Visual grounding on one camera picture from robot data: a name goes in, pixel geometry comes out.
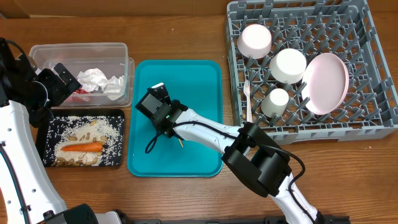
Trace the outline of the red snack wrapper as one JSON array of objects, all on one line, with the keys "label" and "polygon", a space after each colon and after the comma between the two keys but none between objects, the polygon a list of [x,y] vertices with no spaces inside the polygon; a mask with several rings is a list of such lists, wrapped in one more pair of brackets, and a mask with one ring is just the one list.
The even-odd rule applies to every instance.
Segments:
[{"label": "red snack wrapper", "polygon": [[85,90],[82,89],[82,88],[79,88],[79,89],[76,90],[73,94],[74,94],[75,96],[70,96],[70,97],[68,98],[68,101],[71,101],[71,102],[78,102],[78,103],[84,103],[84,102],[89,102],[89,101],[91,100],[91,98],[90,98],[89,96],[80,96],[80,95],[88,94],[88,92],[85,91]]}]

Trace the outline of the white napkin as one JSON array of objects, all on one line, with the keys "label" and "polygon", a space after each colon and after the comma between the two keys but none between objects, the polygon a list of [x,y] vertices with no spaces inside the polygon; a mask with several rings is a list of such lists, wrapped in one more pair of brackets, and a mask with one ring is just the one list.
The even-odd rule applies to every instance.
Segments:
[{"label": "white napkin", "polygon": [[124,90],[124,75],[120,77],[112,76],[105,86],[103,93],[108,94],[108,98],[110,100],[117,100],[123,94],[122,91]]},{"label": "white napkin", "polygon": [[99,88],[104,90],[105,86],[108,84],[108,79],[105,74],[98,68],[80,72],[77,75],[77,80],[81,84],[81,88],[88,93],[98,91]]}]

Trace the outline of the wooden chopstick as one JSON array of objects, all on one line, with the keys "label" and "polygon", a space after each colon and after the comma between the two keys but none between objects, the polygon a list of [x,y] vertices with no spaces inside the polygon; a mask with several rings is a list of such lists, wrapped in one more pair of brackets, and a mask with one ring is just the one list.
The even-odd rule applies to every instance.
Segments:
[{"label": "wooden chopstick", "polygon": [[182,143],[182,140],[181,140],[181,139],[178,139],[178,141],[179,141],[179,143],[180,143],[180,146],[181,146],[182,148],[184,148],[184,145],[183,145],[183,143]]}]

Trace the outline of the orange carrot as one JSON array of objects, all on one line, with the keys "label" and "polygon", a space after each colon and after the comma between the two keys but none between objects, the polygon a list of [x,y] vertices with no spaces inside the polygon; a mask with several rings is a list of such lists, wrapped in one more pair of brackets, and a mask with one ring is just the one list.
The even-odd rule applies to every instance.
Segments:
[{"label": "orange carrot", "polygon": [[73,144],[65,146],[62,151],[65,152],[101,152],[103,145],[99,142],[90,142],[84,144]]}]

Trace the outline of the white plastic fork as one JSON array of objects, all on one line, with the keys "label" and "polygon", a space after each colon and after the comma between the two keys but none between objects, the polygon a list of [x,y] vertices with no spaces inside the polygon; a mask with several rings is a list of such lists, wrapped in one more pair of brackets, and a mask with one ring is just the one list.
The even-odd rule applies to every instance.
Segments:
[{"label": "white plastic fork", "polygon": [[251,91],[250,91],[250,82],[249,80],[245,80],[243,93],[246,97],[246,121],[252,122],[252,110],[251,110]]}]

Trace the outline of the frosted white cup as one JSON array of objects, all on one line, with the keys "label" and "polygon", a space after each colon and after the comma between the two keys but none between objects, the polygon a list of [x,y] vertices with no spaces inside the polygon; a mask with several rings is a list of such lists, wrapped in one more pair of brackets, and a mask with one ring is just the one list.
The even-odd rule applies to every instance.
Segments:
[{"label": "frosted white cup", "polygon": [[274,115],[282,116],[288,102],[289,94],[281,88],[276,88],[263,99],[261,110],[269,118]]}]

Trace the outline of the bowl with rice and nuts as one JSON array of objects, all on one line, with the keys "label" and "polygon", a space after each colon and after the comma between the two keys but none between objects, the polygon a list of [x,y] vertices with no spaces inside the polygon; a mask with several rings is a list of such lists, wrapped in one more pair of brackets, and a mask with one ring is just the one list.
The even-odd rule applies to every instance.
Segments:
[{"label": "bowl with rice and nuts", "polygon": [[267,27],[260,24],[247,26],[237,41],[240,53],[253,59],[264,58],[271,51],[271,46],[271,32]]}]

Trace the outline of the white bowl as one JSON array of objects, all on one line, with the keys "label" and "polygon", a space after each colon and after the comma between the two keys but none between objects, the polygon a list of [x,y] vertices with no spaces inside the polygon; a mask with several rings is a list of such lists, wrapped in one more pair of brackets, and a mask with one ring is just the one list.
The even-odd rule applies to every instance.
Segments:
[{"label": "white bowl", "polygon": [[307,59],[296,49],[281,50],[272,58],[269,69],[271,75],[281,83],[294,84],[299,82],[307,67]]}]

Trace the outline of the large white plate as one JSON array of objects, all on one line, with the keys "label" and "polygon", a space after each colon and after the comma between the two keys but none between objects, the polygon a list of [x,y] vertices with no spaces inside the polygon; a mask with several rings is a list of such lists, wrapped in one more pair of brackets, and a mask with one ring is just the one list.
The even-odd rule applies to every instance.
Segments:
[{"label": "large white plate", "polygon": [[339,107],[345,99],[348,69],[335,54],[320,54],[308,64],[302,81],[306,84],[302,98],[309,99],[305,107],[313,114],[324,115]]}]

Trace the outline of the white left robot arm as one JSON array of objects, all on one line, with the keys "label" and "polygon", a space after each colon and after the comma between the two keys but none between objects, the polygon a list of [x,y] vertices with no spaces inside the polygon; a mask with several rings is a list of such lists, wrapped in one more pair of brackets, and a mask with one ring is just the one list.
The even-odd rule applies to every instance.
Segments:
[{"label": "white left robot arm", "polygon": [[52,185],[31,127],[51,116],[80,84],[61,64],[38,72],[25,52],[1,39],[1,193],[9,223],[97,223],[87,204],[67,208]]}]

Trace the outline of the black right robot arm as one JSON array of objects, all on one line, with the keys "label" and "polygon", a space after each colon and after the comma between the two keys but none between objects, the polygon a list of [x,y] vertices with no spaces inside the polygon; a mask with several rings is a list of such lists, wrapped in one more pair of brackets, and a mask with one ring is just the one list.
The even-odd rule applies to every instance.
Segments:
[{"label": "black right robot arm", "polygon": [[171,100],[163,83],[147,89],[135,105],[155,127],[156,135],[200,143],[221,154],[222,161],[249,190],[270,197],[281,209],[287,223],[323,223],[323,215],[299,191],[291,159],[302,160],[283,150],[252,122],[228,126],[204,118],[194,110]]}]

